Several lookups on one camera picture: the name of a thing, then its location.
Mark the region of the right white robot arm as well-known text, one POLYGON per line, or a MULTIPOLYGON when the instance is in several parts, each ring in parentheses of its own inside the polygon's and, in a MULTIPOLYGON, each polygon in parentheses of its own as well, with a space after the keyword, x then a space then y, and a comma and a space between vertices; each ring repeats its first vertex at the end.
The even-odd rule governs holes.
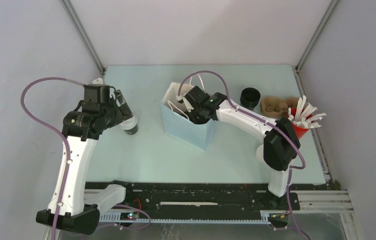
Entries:
POLYGON ((301 147, 293 125, 286 117, 277 120, 262 116, 236 105, 220 92, 210 95, 198 86, 186 93, 178 92, 176 99, 186 107, 186 113, 194 122, 221 121, 260 140, 256 158, 270 168, 267 204, 273 209, 280 209, 286 204, 286 191, 291 182, 290 168, 301 147))

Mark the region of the red cup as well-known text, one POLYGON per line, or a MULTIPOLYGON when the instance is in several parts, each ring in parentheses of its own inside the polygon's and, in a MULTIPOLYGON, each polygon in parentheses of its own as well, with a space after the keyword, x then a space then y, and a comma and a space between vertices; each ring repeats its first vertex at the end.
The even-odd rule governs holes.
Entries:
MULTIPOLYGON (((297 109, 295 107, 291 108, 291 113, 293 115, 296 114, 296 111, 297 109)), ((297 126, 294 121, 292 121, 291 124, 299 140, 309 131, 308 128, 302 128, 302 127, 297 126)))

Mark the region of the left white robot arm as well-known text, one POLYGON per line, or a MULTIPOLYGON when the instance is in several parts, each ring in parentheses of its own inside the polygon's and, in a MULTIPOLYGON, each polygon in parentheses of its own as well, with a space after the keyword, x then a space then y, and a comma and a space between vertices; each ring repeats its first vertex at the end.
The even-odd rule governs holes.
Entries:
POLYGON ((59 230, 91 235, 100 217, 115 205, 129 208, 134 194, 127 184, 110 183, 105 189, 84 198, 86 177, 100 135, 114 126, 130 122, 125 130, 138 130, 136 118, 122 92, 106 84, 87 84, 84 98, 63 119, 63 156, 54 194, 46 209, 36 214, 36 222, 59 230))

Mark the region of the light blue paper bag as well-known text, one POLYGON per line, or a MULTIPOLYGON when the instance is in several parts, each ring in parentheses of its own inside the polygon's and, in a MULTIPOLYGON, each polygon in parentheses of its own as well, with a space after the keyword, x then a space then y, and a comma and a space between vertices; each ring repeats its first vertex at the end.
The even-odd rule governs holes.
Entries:
POLYGON ((171 82, 160 101, 161 114, 166 134, 204 152, 213 138, 215 122, 192 122, 192 112, 177 101, 179 88, 183 95, 193 87, 191 78, 184 84, 171 82))

